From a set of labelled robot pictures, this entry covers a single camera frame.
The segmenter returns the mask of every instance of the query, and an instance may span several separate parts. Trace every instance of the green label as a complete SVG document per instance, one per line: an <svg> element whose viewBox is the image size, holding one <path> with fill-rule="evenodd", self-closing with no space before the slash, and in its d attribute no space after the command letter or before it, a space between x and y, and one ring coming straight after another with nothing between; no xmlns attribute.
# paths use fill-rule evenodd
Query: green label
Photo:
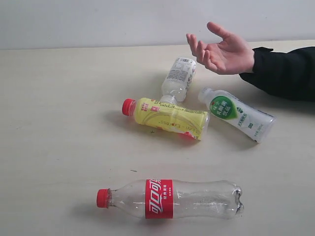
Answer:
<svg viewBox="0 0 315 236"><path fill-rule="evenodd" d="M225 96L215 97L210 104L210 111L221 119L237 118L237 109L234 103Z"/></svg>

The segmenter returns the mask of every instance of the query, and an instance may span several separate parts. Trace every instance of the bottle cap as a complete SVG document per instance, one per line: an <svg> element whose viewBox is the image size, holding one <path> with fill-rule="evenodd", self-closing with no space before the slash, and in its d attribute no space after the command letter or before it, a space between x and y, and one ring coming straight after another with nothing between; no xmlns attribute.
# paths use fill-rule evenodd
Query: bottle cap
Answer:
<svg viewBox="0 0 315 236"><path fill-rule="evenodd" d="M130 98L128 98L128 99L126 99L125 101L124 101L124 104L123 104L123 114L125 115L125 116L130 116L131 114L130 114L130 107L131 107L131 105L133 104L133 102L135 102L136 100L134 100L134 99L130 99Z"/></svg>
<svg viewBox="0 0 315 236"><path fill-rule="evenodd" d="M177 105L176 97L173 95L164 95L161 97L160 102L170 103L173 105Z"/></svg>
<svg viewBox="0 0 315 236"><path fill-rule="evenodd" d="M201 103L206 103L206 100L205 98L210 94L212 93L213 90L211 88L204 88L202 89L200 92L199 92L199 95L198 95L198 100L199 102Z"/></svg>
<svg viewBox="0 0 315 236"><path fill-rule="evenodd" d="M96 205L99 208L107 208L108 189L99 189L96 198Z"/></svg>

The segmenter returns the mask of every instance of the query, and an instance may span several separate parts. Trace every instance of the black sleeve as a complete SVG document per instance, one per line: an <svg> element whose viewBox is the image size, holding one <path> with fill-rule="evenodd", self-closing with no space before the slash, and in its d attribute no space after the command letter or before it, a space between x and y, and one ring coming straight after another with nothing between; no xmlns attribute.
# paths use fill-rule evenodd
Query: black sleeve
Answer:
<svg viewBox="0 0 315 236"><path fill-rule="evenodd" d="M272 51L255 48L253 73L242 73L241 78L273 96L315 101L315 47Z"/></svg>

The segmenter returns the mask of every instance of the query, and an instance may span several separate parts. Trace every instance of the white table surface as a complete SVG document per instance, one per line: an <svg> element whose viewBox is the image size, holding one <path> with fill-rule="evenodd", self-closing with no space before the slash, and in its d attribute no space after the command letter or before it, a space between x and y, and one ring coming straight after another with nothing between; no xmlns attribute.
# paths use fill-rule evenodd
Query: white table surface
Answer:
<svg viewBox="0 0 315 236"><path fill-rule="evenodd" d="M258 42L287 52L315 41ZM311 236L315 230L315 105L271 97L200 64L184 106L204 86L278 119L259 145L212 117L200 142L135 124L125 98L160 98L189 47L0 51L1 236ZM141 178L226 179L243 189L232 220L146 221L96 207L100 188Z"/></svg>

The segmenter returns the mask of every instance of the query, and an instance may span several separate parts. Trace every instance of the transparent bottle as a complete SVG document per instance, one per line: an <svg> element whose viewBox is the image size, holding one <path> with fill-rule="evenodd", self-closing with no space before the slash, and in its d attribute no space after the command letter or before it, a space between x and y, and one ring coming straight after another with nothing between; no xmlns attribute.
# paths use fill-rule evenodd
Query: transparent bottle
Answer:
<svg viewBox="0 0 315 236"><path fill-rule="evenodd" d="M126 99L123 114L133 117L138 124L175 132L201 140L207 132L210 114L149 98L138 101Z"/></svg>
<svg viewBox="0 0 315 236"><path fill-rule="evenodd" d="M162 84L161 102L177 105L186 98L187 91L196 73L196 62L188 58L177 58Z"/></svg>
<svg viewBox="0 0 315 236"><path fill-rule="evenodd" d="M200 91L198 100L206 104L213 115L238 128L258 143L264 140L276 121L274 116L244 104L224 90L204 88Z"/></svg>
<svg viewBox="0 0 315 236"><path fill-rule="evenodd" d="M100 189L96 204L117 207L147 219L208 216L231 219L243 213L242 189L226 180L185 182L171 179L134 181L120 189Z"/></svg>

